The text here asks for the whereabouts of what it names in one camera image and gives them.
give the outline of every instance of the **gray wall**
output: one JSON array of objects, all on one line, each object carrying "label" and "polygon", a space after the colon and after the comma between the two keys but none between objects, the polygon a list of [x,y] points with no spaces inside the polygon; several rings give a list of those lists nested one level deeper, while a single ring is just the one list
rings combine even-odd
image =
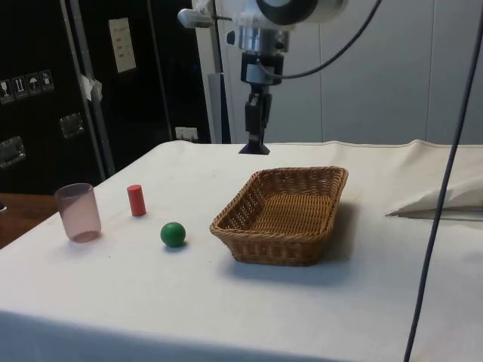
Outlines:
[{"label": "gray wall", "polygon": [[[240,0],[216,0],[220,14]],[[383,0],[363,36],[323,72],[272,88],[267,142],[406,143],[451,141],[483,0]],[[300,24],[285,73],[310,69],[335,54],[361,26],[374,0],[349,0],[322,25]],[[220,33],[232,29],[220,22]],[[246,142],[241,51],[225,45],[232,140]],[[464,143],[483,143],[483,57],[469,106]]]}]

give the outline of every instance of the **metal pole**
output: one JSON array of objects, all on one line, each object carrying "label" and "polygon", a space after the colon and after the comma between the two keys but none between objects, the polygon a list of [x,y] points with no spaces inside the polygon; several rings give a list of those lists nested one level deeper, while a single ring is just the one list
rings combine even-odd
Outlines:
[{"label": "metal pole", "polygon": [[[77,52],[75,51],[74,38],[69,22],[69,15],[67,14],[67,7],[65,0],[60,0],[60,7],[62,8],[63,21],[66,25],[67,38],[69,40],[70,52],[72,61],[74,62],[75,74],[77,75],[78,85],[82,88],[81,69],[78,64]],[[104,171],[103,160],[100,157],[99,145],[97,143],[96,130],[92,122],[91,111],[89,110],[87,100],[82,97],[82,105],[84,106],[85,117],[87,119],[89,131],[91,132],[91,141],[94,147],[94,154],[96,155],[97,167],[99,168],[100,178],[102,181],[106,179],[106,172]]]},{"label": "metal pole", "polygon": [[[94,70],[91,62],[91,55],[89,54],[88,41],[85,37],[84,24],[82,22],[81,9],[78,5],[78,0],[69,0],[72,18],[74,19],[75,33],[77,35],[78,45],[81,50],[82,65],[84,66],[85,76],[89,79],[95,79]],[[97,121],[97,130],[99,131],[100,146],[103,150],[104,159],[107,166],[107,174],[112,176],[115,173],[114,160],[112,158],[111,147],[109,145],[109,137],[107,136],[106,122],[102,106],[100,104],[99,95],[97,92],[92,92],[92,107],[94,109],[94,116]]]}]

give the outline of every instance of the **wicker basket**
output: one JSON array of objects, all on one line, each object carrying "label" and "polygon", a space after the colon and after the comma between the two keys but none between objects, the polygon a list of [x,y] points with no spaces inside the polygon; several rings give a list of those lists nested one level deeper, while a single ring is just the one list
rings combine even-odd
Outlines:
[{"label": "wicker basket", "polygon": [[348,175],[339,167],[257,172],[210,231],[240,262],[315,264],[334,227]]}]

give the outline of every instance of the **cup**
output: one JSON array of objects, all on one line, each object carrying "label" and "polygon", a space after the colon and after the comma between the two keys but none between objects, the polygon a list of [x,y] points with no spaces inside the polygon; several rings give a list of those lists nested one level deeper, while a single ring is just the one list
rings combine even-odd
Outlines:
[{"label": "cup", "polygon": [[55,192],[55,201],[67,237],[87,243],[100,235],[100,217],[94,187],[88,183],[64,186]]}]

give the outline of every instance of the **green ball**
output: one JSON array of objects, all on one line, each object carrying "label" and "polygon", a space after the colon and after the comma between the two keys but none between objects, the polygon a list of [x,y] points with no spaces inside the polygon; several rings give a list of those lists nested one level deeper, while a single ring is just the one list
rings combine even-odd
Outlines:
[{"label": "green ball", "polygon": [[178,222],[170,222],[161,229],[161,240],[169,247],[182,247],[186,230]]}]

